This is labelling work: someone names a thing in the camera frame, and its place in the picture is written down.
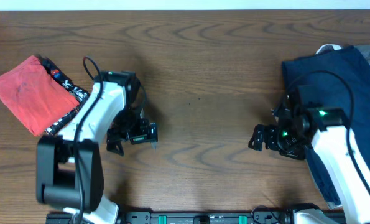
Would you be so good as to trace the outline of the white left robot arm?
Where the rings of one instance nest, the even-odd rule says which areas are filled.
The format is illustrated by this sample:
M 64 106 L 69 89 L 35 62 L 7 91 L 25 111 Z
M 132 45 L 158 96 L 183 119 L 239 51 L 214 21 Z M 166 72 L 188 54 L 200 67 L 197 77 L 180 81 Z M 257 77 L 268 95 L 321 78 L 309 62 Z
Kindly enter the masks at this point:
M 158 141 L 157 124 L 134 106 L 143 86 L 133 72 L 102 71 L 78 114 L 56 135 L 37 144 L 36 197 L 62 208 L 47 223 L 124 223 L 119 205 L 104 196 L 100 147 L 123 156 L 122 143 Z

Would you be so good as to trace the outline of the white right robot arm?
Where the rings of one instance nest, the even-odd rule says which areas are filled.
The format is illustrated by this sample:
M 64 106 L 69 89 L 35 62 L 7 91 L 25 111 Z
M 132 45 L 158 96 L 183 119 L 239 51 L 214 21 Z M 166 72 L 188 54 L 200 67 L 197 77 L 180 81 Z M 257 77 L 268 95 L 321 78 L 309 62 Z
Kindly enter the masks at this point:
M 314 152 L 334 185 L 346 222 L 370 223 L 370 170 L 343 109 L 324 106 L 313 85 L 301 85 L 272 114 L 277 124 L 258 124 L 249 148 L 297 160 Z

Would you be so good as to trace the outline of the red orange t-shirt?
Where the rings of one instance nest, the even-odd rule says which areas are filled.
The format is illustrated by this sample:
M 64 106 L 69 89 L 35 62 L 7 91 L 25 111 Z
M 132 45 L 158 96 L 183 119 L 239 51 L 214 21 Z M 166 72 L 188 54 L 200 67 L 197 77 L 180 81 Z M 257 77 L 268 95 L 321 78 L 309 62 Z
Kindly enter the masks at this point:
M 56 90 L 34 55 L 0 75 L 0 100 L 34 136 L 42 134 L 57 118 L 52 109 L 57 104 L 52 96 Z

